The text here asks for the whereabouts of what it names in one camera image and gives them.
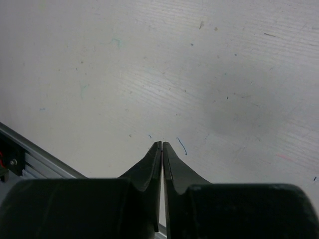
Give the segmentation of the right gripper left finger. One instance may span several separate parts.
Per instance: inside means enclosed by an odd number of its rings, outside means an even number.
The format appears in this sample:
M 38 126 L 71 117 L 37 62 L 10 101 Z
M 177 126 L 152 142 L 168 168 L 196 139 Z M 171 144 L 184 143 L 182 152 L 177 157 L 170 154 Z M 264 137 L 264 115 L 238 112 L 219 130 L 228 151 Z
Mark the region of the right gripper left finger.
M 161 141 L 154 142 L 145 156 L 120 176 L 128 179 L 136 195 L 141 214 L 159 231 L 161 187 Z

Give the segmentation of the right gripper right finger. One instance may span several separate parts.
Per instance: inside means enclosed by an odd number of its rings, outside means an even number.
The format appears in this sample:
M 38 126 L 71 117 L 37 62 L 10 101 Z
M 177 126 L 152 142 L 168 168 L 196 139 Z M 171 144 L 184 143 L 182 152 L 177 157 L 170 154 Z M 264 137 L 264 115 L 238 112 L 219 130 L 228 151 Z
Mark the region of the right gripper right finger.
M 194 222 L 187 190 L 192 185 L 211 183 L 185 164 L 169 142 L 162 143 L 162 168 L 167 237 L 192 239 Z

